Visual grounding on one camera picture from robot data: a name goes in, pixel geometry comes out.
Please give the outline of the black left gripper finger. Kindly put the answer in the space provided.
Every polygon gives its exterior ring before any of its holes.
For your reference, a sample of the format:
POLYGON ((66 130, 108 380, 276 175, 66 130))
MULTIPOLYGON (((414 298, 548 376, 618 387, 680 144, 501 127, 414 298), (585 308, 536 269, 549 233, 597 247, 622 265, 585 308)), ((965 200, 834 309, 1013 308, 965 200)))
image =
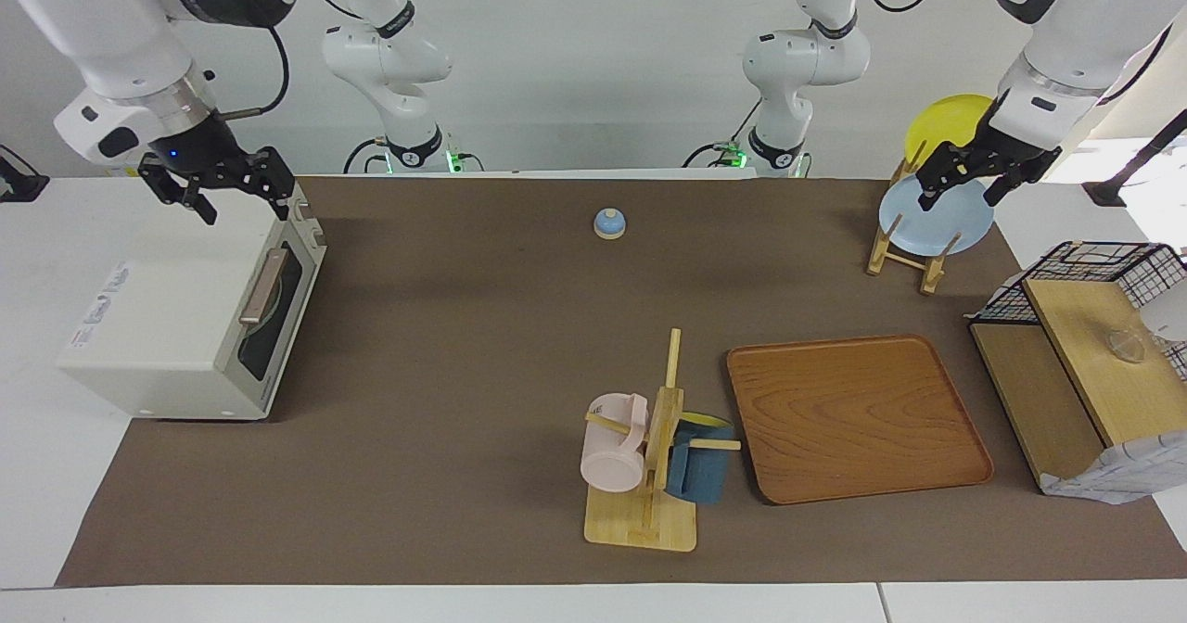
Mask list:
POLYGON ((925 163, 918 171, 918 183, 921 195, 918 205, 925 212, 937 206, 948 189, 961 186, 969 182, 965 163, 925 163))
POLYGON ((988 206, 996 208, 1014 189, 1020 187, 1024 183, 1026 178, 1020 172, 1004 172, 997 176, 991 184, 988 184, 983 193, 983 199, 988 206))

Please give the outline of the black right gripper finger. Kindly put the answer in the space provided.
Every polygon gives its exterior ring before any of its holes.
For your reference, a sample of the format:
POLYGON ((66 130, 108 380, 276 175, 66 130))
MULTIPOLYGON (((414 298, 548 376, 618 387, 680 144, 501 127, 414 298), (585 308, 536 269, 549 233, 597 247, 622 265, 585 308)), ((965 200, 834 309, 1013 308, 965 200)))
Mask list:
POLYGON ((174 174, 161 163, 140 163, 137 166, 137 174, 147 184, 157 201, 161 202, 161 205, 180 205, 197 214, 204 224, 215 224, 217 210, 202 193, 199 179, 184 178, 184 183, 179 184, 174 180, 174 174))
POLYGON ((264 146, 262 150, 246 154, 243 159, 243 192, 266 201, 277 218, 287 222, 291 214, 288 198, 297 184, 287 163, 284 163, 274 146, 264 146))

